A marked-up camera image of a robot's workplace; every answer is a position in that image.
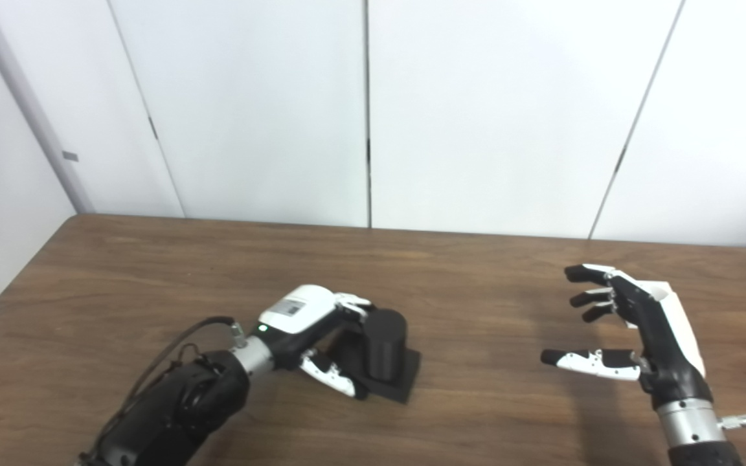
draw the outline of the metal connector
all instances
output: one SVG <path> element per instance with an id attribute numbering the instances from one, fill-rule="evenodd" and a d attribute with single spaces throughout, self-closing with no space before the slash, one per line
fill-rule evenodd
<path id="1" fill-rule="evenodd" d="M 237 322 L 232 324 L 232 339 L 235 348 L 246 348 L 248 344 L 246 343 L 246 334 L 243 333 L 243 328 Z"/>
<path id="2" fill-rule="evenodd" d="M 719 427 L 723 430 L 746 427 L 746 415 L 725 416 L 719 419 Z"/>

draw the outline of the black cylinder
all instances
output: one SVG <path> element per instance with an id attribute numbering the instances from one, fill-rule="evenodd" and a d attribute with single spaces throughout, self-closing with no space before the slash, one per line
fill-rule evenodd
<path id="1" fill-rule="evenodd" d="M 367 375 L 379 381 L 396 380 L 405 365 L 405 317 L 393 309 L 379 309 L 367 316 L 363 329 Z"/>

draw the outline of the black arm segment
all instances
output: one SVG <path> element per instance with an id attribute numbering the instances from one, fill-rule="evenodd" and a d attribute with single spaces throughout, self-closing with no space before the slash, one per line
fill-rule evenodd
<path id="1" fill-rule="evenodd" d="M 690 443 L 669 449 L 672 466 L 743 466 L 733 443 Z"/>
<path id="2" fill-rule="evenodd" d="M 83 466 L 184 466 L 246 402 L 249 378 L 230 351 L 168 372 L 83 455 Z"/>

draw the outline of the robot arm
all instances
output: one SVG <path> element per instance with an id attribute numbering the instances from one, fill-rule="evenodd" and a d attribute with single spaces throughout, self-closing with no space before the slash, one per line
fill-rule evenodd
<path id="1" fill-rule="evenodd" d="M 651 395 L 673 466 L 741 466 L 733 443 L 723 433 L 746 427 L 746 415 L 719 419 L 705 380 L 704 362 L 684 307 L 669 283 L 634 280 L 603 265 L 574 265 L 565 269 L 571 282 L 604 286 L 571 298 L 574 307 L 596 303 L 583 315 L 593 322 L 613 313 L 637 328 L 643 351 L 544 350 L 541 362 L 619 380 L 639 381 Z"/>
<path id="2" fill-rule="evenodd" d="M 345 324 L 361 325 L 370 301 L 303 285 L 258 318 L 247 336 L 231 318 L 210 318 L 184 331 L 157 357 L 120 410 L 97 437 L 80 466 L 183 466 L 205 439 L 246 402 L 251 381 L 275 369 L 305 369 L 346 395 L 363 399 L 367 389 L 313 348 Z M 144 388 L 142 382 L 177 345 L 204 325 L 232 328 L 234 347 L 172 362 Z"/>

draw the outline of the black fingertip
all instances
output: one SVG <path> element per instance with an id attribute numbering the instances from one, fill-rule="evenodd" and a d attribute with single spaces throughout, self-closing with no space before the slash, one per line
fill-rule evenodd
<path id="1" fill-rule="evenodd" d="M 595 307 L 592 307 L 592 309 L 583 313 L 583 315 L 581 315 L 580 318 L 582 318 L 583 321 L 586 322 L 586 324 L 591 324 L 591 322 L 598 320 L 599 318 L 607 315 L 610 312 L 612 312 L 612 307 L 595 306 Z"/>
<path id="2" fill-rule="evenodd" d="M 539 354 L 539 361 L 550 366 L 557 366 L 557 361 L 563 359 L 563 356 L 565 356 L 567 352 L 568 351 L 543 350 L 543 352 Z"/>
<path id="3" fill-rule="evenodd" d="M 582 263 L 580 265 L 569 265 L 563 272 L 566 274 L 566 278 L 572 283 L 597 283 L 599 285 L 606 285 L 606 272 L 595 271 L 594 269 L 588 269 Z"/>
<path id="4" fill-rule="evenodd" d="M 569 304 L 572 307 L 583 307 L 586 304 L 590 304 L 593 302 L 592 297 L 588 293 L 581 293 L 576 296 L 572 296 L 569 298 Z"/>

